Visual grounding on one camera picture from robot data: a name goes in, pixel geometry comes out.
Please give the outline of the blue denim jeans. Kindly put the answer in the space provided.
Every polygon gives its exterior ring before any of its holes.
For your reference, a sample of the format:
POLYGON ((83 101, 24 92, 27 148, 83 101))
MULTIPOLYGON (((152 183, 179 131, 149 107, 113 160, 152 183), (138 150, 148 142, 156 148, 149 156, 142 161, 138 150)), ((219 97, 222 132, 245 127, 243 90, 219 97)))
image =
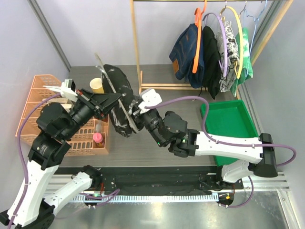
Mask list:
POLYGON ((193 88, 200 88, 202 86, 204 76, 203 38, 201 38, 197 73, 192 73, 197 34, 197 26, 194 23, 190 24, 179 36, 169 54, 169 58, 173 63, 175 77, 178 80, 188 81, 193 88))

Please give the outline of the orange plastic hanger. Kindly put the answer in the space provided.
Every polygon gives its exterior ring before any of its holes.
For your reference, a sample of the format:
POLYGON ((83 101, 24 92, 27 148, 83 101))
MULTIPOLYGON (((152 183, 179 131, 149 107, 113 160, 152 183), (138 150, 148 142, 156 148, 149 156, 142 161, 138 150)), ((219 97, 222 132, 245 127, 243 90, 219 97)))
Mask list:
POLYGON ((193 69, 192 73, 197 73, 198 65, 199 65, 199 57, 200 57, 200 46, 201 46, 201 34, 202 34, 202 15, 204 14, 207 6, 207 0, 204 0, 203 9, 196 8, 195 10, 195 25, 198 28, 197 34, 197 43, 196 43, 196 52, 193 59, 193 69))

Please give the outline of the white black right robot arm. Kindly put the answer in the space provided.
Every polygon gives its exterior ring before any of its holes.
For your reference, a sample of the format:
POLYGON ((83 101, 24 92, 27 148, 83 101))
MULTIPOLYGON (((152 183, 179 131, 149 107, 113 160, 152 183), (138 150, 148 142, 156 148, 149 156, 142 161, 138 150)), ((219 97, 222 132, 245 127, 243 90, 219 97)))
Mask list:
POLYGON ((237 161, 217 168, 215 183, 225 189, 241 178, 255 175, 274 178, 278 175, 275 151, 272 146, 263 144, 269 140, 269 134, 259 138, 236 138, 206 134, 203 131, 189 129, 187 122, 178 114, 168 111, 161 118, 156 109, 132 114, 137 124, 142 124, 159 147, 168 147, 175 156, 226 156, 237 161))

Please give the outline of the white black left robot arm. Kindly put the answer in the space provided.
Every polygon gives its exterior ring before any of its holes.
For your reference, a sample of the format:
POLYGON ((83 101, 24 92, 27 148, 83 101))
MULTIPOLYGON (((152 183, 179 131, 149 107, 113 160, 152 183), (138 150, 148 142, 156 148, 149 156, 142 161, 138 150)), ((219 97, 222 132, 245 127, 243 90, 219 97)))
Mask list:
POLYGON ((118 103, 121 94, 96 94, 81 89, 74 93, 76 102, 70 112, 59 103, 45 105, 36 123, 40 134, 34 139, 24 165, 24 181, 10 209, 1 212, 0 221, 11 228, 47 229, 59 211, 85 190, 95 191, 102 174, 85 166, 69 183, 45 197, 46 188, 71 148, 71 138, 93 117, 104 119, 118 103))

